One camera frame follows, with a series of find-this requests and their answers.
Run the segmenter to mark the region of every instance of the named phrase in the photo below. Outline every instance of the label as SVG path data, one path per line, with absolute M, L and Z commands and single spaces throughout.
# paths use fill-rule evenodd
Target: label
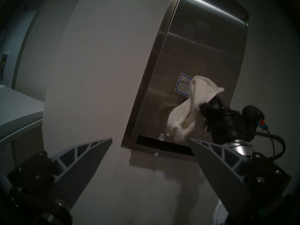
M 180 93 L 186 97 L 189 97 L 191 81 L 192 81 L 191 77 L 185 75 L 184 73 L 181 73 L 177 85 L 174 89 L 175 92 Z

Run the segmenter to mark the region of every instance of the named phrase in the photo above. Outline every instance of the black cable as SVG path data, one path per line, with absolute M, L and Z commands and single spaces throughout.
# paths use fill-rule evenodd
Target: black cable
M 246 133 L 250 133 L 250 134 L 254 134 L 254 135 L 259 135 L 259 136 L 263 136 L 263 137 L 268 137 L 268 138 L 275 139 L 278 142 L 280 142 L 281 145 L 282 145 L 282 151 L 280 153 L 278 153 L 277 155 L 272 157 L 273 161 L 279 159 L 285 153 L 285 150 L 286 150 L 285 141 L 283 140 L 283 138 L 281 138 L 278 135 L 267 134 L 267 133 L 263 133 L 263 132 L 259 132 L 259 131 L 250 131 L 250 130 L 247 130 L 247 129 L 240 129 L 240 128 L 231 127 L 231 126 L 227 126 L 226 128 L 230 128 L 230 129 L 234 129 L 236 131 L 246 132 Z
M 273 158 L 275 156 L 275 145 L 274 145 L 274 142 L 273 142 L 273 139 L 271 138 L 271 142 L 272 142 L 272 147 L 273 147 Z

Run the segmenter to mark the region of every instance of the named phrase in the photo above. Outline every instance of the robotic arm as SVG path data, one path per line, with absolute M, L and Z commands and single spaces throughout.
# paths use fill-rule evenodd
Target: robotic arm
M 258 126 L 263 130 L 267 126 L 264 114 L 254 106 L 246 106 L 240 114 L 226 107 L 216 96 L 200 110 L 207 119 L 214 143 L 196 139 L 189 139 L 188 143 L 228 211 L 225 224 L 259 224 L 262 217 L 276 208 L 277 198 L 291 180 L 273 162 L 285 152 L 284 140 L 256 131 Z M 255 152 L 249 143 L 255 135 L 278 140 L 283 151 L 269 158 Z

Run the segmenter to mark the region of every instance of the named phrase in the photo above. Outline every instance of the metal bolt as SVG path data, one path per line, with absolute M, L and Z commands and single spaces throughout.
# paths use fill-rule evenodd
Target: metal bolt
M 256 177 L 258 183 L 265 183 L 265 179 L 263 177 Z

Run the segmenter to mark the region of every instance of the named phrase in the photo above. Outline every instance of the white cloth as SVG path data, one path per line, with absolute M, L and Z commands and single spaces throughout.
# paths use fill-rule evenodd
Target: white cloth
M 167 136 L 174 136 L 177 142 L 184 141 L 194 130 L 199 106 L 209 102 L 216 94 L 223 92 L 210 79 L 195 76 L 191 81 L 190 97 L 181 105 L 172 110 L 168 117 Z

